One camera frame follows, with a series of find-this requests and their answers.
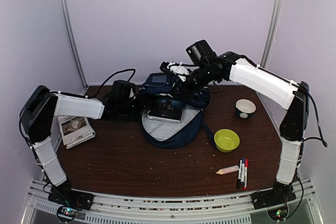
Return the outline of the dark Wuthering Heights book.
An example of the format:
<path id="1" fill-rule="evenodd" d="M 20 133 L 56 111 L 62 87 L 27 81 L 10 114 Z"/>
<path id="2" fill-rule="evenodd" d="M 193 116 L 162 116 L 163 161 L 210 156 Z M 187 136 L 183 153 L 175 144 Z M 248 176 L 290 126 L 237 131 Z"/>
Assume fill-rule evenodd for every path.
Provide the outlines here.
<path id="1" fill-rule="evenodd" d="M 147 117 L 151 120 L 181 123 L 185 104 L 181 101 L 159 98 L 149 107 Z"/>

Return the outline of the navy blue student backpack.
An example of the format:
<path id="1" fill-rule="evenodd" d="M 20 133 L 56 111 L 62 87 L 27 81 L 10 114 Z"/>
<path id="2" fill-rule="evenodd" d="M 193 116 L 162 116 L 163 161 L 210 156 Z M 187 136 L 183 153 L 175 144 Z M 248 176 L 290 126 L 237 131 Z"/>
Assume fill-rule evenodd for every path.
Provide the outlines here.
<path id="1" fill-rule="evenodd" d="M 203 117 L 203 109 L 209 105 L 211 98 L 208 87 L 200 88 L 199 93 L 189 99 L 180 94 L 171 94 L 177 80 L 179 80 L 177 76 L 169 76 L 162 72 L 152 73 L 141 85 L 138 95 L 151 95 L 153 103 L 156 99 L 167 98 L 185 104 L 181 123 L 151 120 L 147 117 L 149 107 L 141 112 L 141 130 L 145 139 L 159 148 L 180 148 L 195 140 L 199 130 L 203 129 L 210 144 L 215 148 L 214 134 Z"/>

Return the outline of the white Afternoon Tea book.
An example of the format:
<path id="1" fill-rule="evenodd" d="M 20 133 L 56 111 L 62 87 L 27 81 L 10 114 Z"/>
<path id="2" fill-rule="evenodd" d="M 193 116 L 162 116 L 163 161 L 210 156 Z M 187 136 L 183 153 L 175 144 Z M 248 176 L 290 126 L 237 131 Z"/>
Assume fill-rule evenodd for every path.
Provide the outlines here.
<path id="1" fill-rule="evenodd" d="M 59 116 L 58 123 L 62 142 L 66 149 L 73 148 L 96 135 L 85 117 Z"/>

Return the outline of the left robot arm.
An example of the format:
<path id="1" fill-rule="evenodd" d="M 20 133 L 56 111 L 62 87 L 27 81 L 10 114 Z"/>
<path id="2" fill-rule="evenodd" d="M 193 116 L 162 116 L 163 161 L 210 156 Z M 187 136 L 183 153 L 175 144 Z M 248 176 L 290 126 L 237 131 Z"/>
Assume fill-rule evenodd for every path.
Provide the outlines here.
<path id="1" fill-rule="evenodd" d="M 19 114 L 19 131 L 54 187 L 56 198 L 64 205 L 71 205 L 76 197 L 51 144 L 53 120 L 58 116 L 115 122 L 137 118 L 149 107 L 151 99 L 137 91 L 132 83 L 124 84 L 125 91 L 117 93 L 113 87 L 104 99 L 51 91 L 39 85 Z"/>

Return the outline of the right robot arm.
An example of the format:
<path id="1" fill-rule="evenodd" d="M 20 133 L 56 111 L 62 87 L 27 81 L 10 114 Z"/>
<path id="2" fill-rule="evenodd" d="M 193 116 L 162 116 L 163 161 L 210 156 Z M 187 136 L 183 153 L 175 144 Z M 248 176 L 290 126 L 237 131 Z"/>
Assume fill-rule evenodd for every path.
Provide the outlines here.
<path id="1" fill-rule="evenodd" d="M 279 204 L 289 196 L 303 152 L 303 137 L 309 116 L 309 86 L 280 77 L 252 62 L 248 57 L 227 51 L 217 55 L 206 40 L 186 49 L 195 70 L 183 63 L 171 64 L 169 69 L 180 78 L 179 90 L 189 95 L 212 81 L 223 80 L 242 84 L 272 99 L 286 110 L 280 125 L 282 142 L 279 169 L 267 199 Z"/>

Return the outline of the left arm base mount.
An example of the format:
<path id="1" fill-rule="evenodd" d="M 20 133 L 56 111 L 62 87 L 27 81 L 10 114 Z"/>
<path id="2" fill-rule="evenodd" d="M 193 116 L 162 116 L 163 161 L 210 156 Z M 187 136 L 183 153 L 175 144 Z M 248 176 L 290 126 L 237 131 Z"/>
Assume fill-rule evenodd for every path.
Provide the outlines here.
<path id="1" fill-rule="evenodd" d="M 70 180 L 66 180 L 59 186 L 52 183 L 48 200 L 59 204 L 56 210 L 56 217 L 62 223 L 74 221 L 78 213 L 82 210 L 90 210 L 94 195 L 83 191 L 72 189 Z"/>

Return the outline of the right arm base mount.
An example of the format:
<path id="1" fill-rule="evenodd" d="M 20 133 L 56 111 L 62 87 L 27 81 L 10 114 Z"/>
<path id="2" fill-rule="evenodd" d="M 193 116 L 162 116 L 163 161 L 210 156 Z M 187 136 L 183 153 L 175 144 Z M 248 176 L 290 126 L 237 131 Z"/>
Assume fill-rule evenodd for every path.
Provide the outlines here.
<path id="1" fill-rule="evenodd" d="M 285 221 L 289 216 L 288 202 L 295 200 L 296 194 L 292 184 L 286 185 L 274 181 L 273 187 L 251 194 L 254 209 L 267 209 L 268 217 L 273 221 Z"/>

